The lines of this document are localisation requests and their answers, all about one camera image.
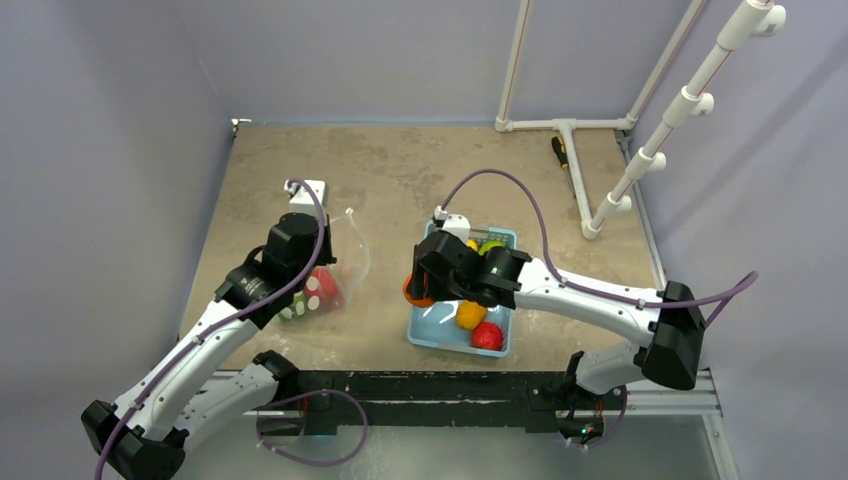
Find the clear polka dot zip bag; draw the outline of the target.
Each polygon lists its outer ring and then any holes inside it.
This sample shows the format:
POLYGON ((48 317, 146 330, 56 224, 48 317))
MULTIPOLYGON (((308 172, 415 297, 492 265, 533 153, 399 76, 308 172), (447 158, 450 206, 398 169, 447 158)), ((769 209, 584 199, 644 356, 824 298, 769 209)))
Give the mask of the clear polka dot zip bag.
POLYGON ((292 303, 276 319, 281 322, 319 317, 352 303, 354 295, 370 270, 371 255, 365 236, 355 221, 355 210, 330 220, 333 252, 337 261, 316 266, 292 303))

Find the red apple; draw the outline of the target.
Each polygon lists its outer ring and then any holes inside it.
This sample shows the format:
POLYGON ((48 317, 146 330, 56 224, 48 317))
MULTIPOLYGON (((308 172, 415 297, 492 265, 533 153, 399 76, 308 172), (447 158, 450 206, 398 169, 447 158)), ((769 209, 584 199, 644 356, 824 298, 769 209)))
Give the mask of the red apple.
POLYGON ((309 312, 323 313, 344 306, 342 288, 327 267, 316 267, 306 281, 304 290, 309 312))

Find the green fruit with black stripe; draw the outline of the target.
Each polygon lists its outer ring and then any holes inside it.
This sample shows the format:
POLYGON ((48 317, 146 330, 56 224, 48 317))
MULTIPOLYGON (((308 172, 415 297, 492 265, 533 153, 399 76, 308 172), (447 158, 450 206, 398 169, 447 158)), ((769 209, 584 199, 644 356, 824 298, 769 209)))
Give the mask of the green fruit with black stripe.
POLYGON ((300 316, 301 316, 301 314, 299 313, 299 311, 296 308, 294 308, 293 306, 288 306, 286 308, 283 308, 276 315, 276 317, 280 321, 292 321, 292 320, 298 319, 300 316))

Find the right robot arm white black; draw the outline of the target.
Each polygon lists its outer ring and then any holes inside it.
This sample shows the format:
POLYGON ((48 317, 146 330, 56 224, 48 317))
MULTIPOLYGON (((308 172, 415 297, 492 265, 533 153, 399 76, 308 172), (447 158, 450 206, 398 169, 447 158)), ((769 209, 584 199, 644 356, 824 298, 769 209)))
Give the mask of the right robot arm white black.
POLYGON ((658 291, 586 278, 578 289, 566 280, 566 272, 550 272, 526 252, 496 246, 480 254, 437 230, 415 246, 403 291, 411 302, 467 300, 548 312, 621 336, 617 345, 574 356, 561 392, 576 407, 642 379, 681 391, 695 387, 706 323, 697 307, 681 304, 692 298, 686 285, 670 282, 658 291))

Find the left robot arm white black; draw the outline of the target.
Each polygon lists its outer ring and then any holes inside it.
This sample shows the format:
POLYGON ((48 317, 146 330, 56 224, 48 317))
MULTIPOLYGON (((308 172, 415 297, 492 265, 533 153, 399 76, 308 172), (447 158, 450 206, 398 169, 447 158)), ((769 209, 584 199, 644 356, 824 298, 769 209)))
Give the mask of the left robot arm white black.
POLYGON ((171 479, 188 454, 243 412, 263 404, 284 409, 297 399, 295 368, 271 352, 235 379, 203 385, 239 347, 258 334, 317 266, 335 263, 324 212, 287 213, 217 288, 201 317, 135 386, 112 402, 95 400, 82 413, 98 453, 95 478, 111 467, 124 479, 171 479))

